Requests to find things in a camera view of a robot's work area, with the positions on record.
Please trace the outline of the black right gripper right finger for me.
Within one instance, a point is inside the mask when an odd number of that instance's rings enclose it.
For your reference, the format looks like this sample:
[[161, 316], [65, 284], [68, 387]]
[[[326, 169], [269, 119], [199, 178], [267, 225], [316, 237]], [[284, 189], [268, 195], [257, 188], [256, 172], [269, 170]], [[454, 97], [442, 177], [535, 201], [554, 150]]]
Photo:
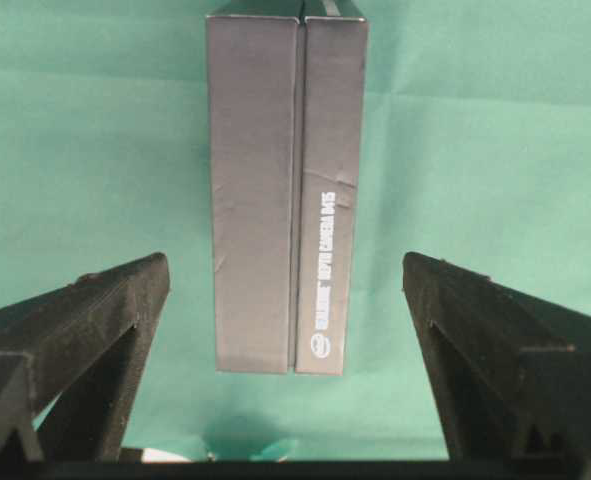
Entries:
[[417, 252], [402, 273], [449, 456], [591, 463], [591, 316]]

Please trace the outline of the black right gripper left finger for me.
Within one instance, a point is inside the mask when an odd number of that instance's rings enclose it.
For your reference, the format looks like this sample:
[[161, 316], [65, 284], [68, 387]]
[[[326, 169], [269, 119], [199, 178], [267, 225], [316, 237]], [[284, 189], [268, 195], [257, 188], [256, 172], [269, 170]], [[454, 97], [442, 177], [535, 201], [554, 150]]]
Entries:
[[120, 458], [168, 294], [154, 253], [0, 308], [0, 463]]

